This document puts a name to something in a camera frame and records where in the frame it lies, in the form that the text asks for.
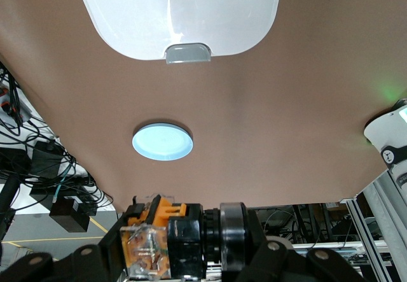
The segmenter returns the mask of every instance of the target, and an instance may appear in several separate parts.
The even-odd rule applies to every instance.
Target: round logo
[[[392,163],[394,160],[394,154],[391,150],[385,150],[383,152],[383,159],[384,161],[386,161],[387,163]]]

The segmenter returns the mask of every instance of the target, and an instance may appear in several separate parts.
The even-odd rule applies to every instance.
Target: screw
[[[35,258],[32,258],[31,260],[30,260],[30,262],[28,262],[28,264],[30,264],[30,265],[36,265],[36,264],[38,264],[38,263],[41,263],[43,261],[43,258],[42,257],[35,257]]]
[[[91,248],[85,248],[84,250],[81,251],[81,255],[88,255],[91,252],[92,252]]]
[[[276,242],[269,242],[267,244],[268,249],[276,251],[280,249],[280,246]]]
[[[317,258],[320,258],[321,260],[327,260],[327,259],[329,259],[329,255],[328,255],[325,251],[323,251],[323,250],[317,250],[317,251],[315,252],[315,256],[316,256]]]

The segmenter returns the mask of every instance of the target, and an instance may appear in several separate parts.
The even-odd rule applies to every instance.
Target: white device
[[[270,30],[279,0],[83,0],[117,52],[167,63],[242,53]]]
[[[364,135],[380,152],[397,184],[407,193],[407,99],[366,125]]]

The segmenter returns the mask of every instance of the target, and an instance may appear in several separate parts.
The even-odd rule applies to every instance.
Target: gray plastic latch
[[[165,58],[167,60],[167,64],[205,62],[210,61],[210,50],[202,43],[172,45],[167,48]]]

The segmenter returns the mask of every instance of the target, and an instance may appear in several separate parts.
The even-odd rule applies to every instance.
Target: metal ring
[[[221,204],[221,258],[223,271],[245,266],[245,228],[241,203]]]

